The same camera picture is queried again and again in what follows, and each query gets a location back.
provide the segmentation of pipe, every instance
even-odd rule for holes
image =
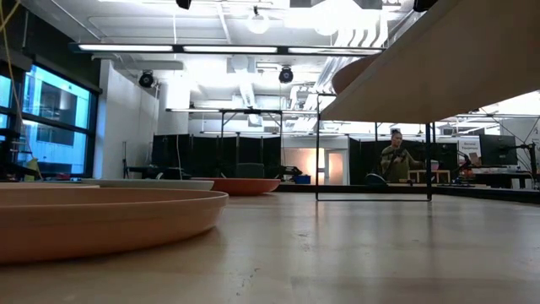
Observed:
[[[225,16],[223,14],[223,5],[221,3],[216,3],[216,10],[218,11],[219,22],[221,22],[221,27],[223,27],[223,32],[225,33],[225,39],[227,39],[227,43],[232,44],[233,42],[230,39],[229,27],[225,22]]]

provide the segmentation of desk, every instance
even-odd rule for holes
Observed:
[[[520,180],[520,189],[524,189],[525,180],[531,179],[531,174],[526,172],[511,173],[475,173],[474,179],[478,183],[484,183],[491,187],[512,189],[512,179]]]
[[[433,170],[432,173],[435,176],[435,183],[450,182],[450,170]],[[409,170],[408,178],[414,180],[414,182],[421,182],[420,174],[424,174],[425,176],[425,170]]]

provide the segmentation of computer screen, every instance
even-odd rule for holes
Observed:
[[[480,135],[482,165],[517,165],[516,138],[510,135]]]

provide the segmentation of table surface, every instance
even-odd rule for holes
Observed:
[[[439,1],[321,119],[436,122],[537,90],[540,1],[519,4]]]
[[[536,304],[539,217],[537,206],[445,196],[232,198],[216,229],[186,242],[0,267],[0,303]]]

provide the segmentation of man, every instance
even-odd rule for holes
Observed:
[[[381,167],[383,175],[386,175],[386,180],[388,182],[408,180],[408,171],[411,166],[420,168],[424,166],[421,161],[414,160],[405,149],[400,149],[402,141],[403,135],[401,132],[393,130],[391,132],[391,145],[382,150]]]

